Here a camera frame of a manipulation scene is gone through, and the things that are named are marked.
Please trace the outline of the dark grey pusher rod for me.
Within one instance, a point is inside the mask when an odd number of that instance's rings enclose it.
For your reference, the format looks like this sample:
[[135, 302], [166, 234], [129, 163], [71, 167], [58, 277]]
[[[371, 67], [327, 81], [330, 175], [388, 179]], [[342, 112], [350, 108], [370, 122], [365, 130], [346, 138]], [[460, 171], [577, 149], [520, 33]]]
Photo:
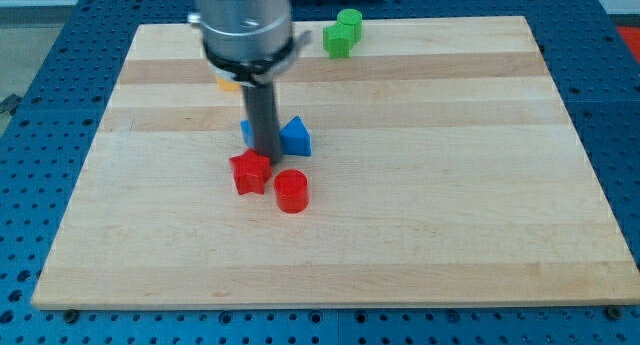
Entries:
[[242, 92], [252, 131], [252, 148], [275, 165], [282, 158], [282, 145], [274, 85], [243, 86]]

